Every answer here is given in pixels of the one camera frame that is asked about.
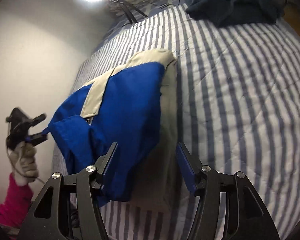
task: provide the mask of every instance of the wall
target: wall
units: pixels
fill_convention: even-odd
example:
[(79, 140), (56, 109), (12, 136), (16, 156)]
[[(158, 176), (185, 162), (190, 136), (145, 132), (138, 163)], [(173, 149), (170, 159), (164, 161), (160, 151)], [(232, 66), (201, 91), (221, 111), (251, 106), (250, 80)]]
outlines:
[[(43, 112), (42, 130), (69, 95), (78, 67), (101, 41), (112, 19), (102, 3), (81, 0), (3, 0), (0, 4), (0, 203), (11, 167), (5, 153), (7, 124), (15, 106), (30, 117)], [(40, 178), (51, 175), (52, 137), (37, 147)], [(35, 195), (42, 185), (31, 184)]]

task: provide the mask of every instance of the striped mattress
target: striped mattress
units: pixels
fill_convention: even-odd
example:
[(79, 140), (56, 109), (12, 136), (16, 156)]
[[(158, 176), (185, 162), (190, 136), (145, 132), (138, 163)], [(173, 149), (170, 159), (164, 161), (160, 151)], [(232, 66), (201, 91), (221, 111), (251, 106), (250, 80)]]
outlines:
[[(190, 19), (185, 9), (169, 8), (107, 42), (81, 65), (73, 91), (138, 51), (170, 49), (178, 59), (179, 141), (219, 172), (243, 171), (284, 239), (300, 220), (299, 38), (283, 20), (217, 29)], [(57, 148), (53, 163), (67, 174)], [(112, 201), (101, 213), (111, 239), (184, 240), (198, 198), (180, 174), (173, 203), (171, 213), (160, 213)]]

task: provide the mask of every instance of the metal screw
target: metal screw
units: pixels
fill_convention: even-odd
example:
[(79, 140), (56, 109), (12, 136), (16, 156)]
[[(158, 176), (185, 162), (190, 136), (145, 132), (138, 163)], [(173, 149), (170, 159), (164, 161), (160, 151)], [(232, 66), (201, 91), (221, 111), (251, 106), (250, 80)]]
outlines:
[(245, 176), (246, 175), (243, 172), (241, 171), (237, 172), (237, 177), (239, 177), (240, 179), (243, 179)]
[(203, 165), (203, 166), (201, 167), (201, 170), (202, 170), (202, 171), (208, 172), (208, 171), (211, 171), (211, 168), (210, 168), (208, 165)]
[(61, 174), (60, 174), (59, 172), (55, 172), (55, 173), (52, 174), (52, 178), (53, 178), (53, 179), (57, 179), (57, 178), (59, 178), (60, 176), (61, 176)]
[(93, 172), (95, 169), (96, 169), (95, 166), (88, 166), (88, 167), (86, 167), (86, 171), (87, 172)]

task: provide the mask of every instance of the gloved hand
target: gloved hand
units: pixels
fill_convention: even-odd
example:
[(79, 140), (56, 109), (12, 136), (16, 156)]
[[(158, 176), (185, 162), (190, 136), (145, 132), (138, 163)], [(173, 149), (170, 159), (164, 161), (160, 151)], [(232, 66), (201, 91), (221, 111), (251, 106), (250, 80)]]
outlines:
[(39, 171), (34, 158), (35, 153), (36, 149), (32, 144), (21, 142), (10, 154), (9, 158), (15, 167), (15, 169), (12, 167), (13, 175), (18, 186), (24, 186), (30, 182), (34, 182), (39, 176)]

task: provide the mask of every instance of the striped bedsheet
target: striped bedsheet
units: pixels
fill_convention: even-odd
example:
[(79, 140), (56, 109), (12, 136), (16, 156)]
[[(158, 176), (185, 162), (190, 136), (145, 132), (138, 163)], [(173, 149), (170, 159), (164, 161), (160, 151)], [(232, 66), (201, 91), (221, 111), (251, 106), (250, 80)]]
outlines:
[[(300, 42), (276, 25), (217, 29), (194, 21), (185, 5), (133, 25), (86, 60), (73, 91), (134, 53), (167, 48), (178, 58), (178, 136), (202, 163), (219, 172), (243, 171), (284, 239), (300, 219)], [(54, 171), (67, 174), (54, 153)], [(172, 213), (110, 202), (101, 208), (117, 240), (179, 240), (190, 231), (198, 198), (177, 175)], [(225, 195), (216, 239), (222, 238)]]

